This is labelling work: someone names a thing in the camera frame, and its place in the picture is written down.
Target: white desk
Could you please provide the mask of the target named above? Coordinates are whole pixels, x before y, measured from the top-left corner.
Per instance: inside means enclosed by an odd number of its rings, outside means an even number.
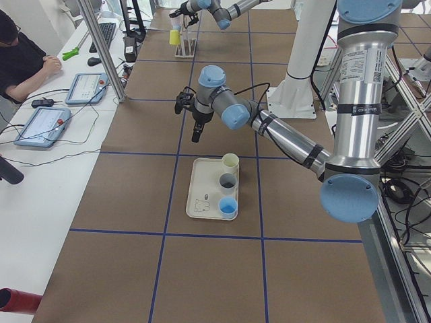
[[[118,28],[118,21],[102,18],[100,22],[117,23],[117,31],[110,46],[112,59],[117,66],[121,62],[119,58],[124,57],[123,35]],[[86,25],[82,23],[63,51],[75,48],[85,32]],[[79,55],[63,62],[62,72],[51,77],[35,94],[69,88],[76,73],[103,72],[102,64],[87,66],[90,57],[98,56],[88,52],[91,42],[91,36],[88,36]],[[43,96],[59,101],[66,98],[66,92]],[[12,124],[24,124],[29,119],[34,111],[31,101],[18,110]],[[57,142],[50,149],[31,149],[7,143],[0,145],[0,153],[9,159],[39,164],[65,155],[99,149],[117,109],[117,100],[111,87],[94,107],[100,116],[84,144]],[[81,107],[69,108],[72,113],[76,113]],[[95,118],[96,113],[91,107],[85,107],[71,119],[60,139],[85,140]],[[14,130],[7,129],[0,136],[0,143],[14,140],[16,135]],[[25,177],[18,185],[0,182],[0,288],[9,287],[41,295],[44,293],[97,157],[98,153],[89,153],[39,167],[12,163]],[[32,318],[23,314],[0,313],[0,323],[27,323]]]

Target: red cylinder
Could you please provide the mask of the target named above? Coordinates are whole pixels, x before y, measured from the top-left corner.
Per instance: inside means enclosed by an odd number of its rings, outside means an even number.
[[[41,295],[3,288],[0,289],[0,312],[34,314],[41,300]]]

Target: tablet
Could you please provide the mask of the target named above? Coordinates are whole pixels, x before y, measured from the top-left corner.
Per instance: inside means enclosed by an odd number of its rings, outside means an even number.
[[[13,143],[19,146],[50,147],[65,129],[70,116],[68,108],[40,106]]]
[[[105,73],[80,73],[75,75],[69,93],[67,93],[66,104],[98,103],[108,84],[108,76]]]

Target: cup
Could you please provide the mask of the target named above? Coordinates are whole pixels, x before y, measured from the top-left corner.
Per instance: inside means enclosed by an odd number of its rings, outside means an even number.
[[[225,219],[233,219],[238,212],[238,202],[231,196],[225,196],[218,202],[218,209]]]
[[[231,195],[235,192],[236,177],[231,173],[224,173],[218,179],[218,184],[224,195]]]
[[[227,153],[222,158],[223,171],[235,174],[240,167],[240,159],[234,153]]]
[[[41,300],[40,295],[2,288],[0,289],[0,312],[35,314]]]

